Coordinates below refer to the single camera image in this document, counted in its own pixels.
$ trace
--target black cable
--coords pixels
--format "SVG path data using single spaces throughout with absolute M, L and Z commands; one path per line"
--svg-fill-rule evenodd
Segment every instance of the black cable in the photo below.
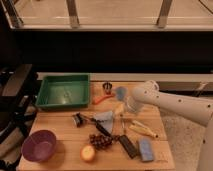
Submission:
M 206 5 L 204 4 L 201 0 L 198 0 L 211 14 L 213 14 L 213 11 Z

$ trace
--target wooden table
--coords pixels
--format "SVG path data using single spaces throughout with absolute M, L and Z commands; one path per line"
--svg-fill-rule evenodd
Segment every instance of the wooden table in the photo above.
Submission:
M 124 86 L 131 89 L 134 82 L 112 82 L 113 87 Z M 95 96 L 102 95 L 102 83 L 91 83 L 91 101 Z M 41 129 L 53 131 L 57 137 L 56 153 L 46 162 L 33 163 L 21 158 L 18 169 L 20 171 L 44 171 L 44 170 L 166 170 L 174 169 L 174 162 L 167 136 L 157 107 L 145 105 L 138 115 L 126 113 L 127 136 L 136 145 L 136 141 L 142 137 L 128 127 L 131 119 L 137 119 L 149 126 L 158 134 L 158 138 L 152 139 L 155 161 L 150 163 L 141 162 L 138 156 L 130 159 L 119 142 L 112 145 L 105 151 L 97 151 L 96 159 L 92 163 L 86 163 L 80 158 L 81 148 L 89 143 L 89 134 L 98 134 L 93 125 L 85 125 L 77 128 L 71 115 L 82 112 L 92 116 L 94 113 L 105 112 L 115 109 L 121 102 L 116 98 L 110 98 L 99 105 L 90 104 L 85 109 L 75 109 L 70 111 L 38 112 L 31 129 L 31 133 Z M 120 118 L 115 117 L 113 134 L 122 134 Z

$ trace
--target black handle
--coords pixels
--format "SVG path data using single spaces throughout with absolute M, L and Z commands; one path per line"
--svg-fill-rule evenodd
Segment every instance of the black handle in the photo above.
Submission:
M 111 134 L 98 122 L 95 122 L 95 127 L 104 135 L 111 137 Z

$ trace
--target small bowl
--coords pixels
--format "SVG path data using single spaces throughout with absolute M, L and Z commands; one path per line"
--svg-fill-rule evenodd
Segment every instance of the small bowl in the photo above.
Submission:
M 28 161 L 43 162 L 54 154 L 55 147 L 55 134 L 49 130 L 40 130 L 25 139 L 21 153 Z

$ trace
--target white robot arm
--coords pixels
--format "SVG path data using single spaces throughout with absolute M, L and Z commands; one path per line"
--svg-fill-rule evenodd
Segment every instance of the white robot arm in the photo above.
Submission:
M 143 104 L 173 111 L 207 127 L 197 171 L 213 170 L 213 100 L 162 93 L 155 81 L 147 81 L 134 87 L 126 102 L 127 108 L 133 112 L 139 111 Z

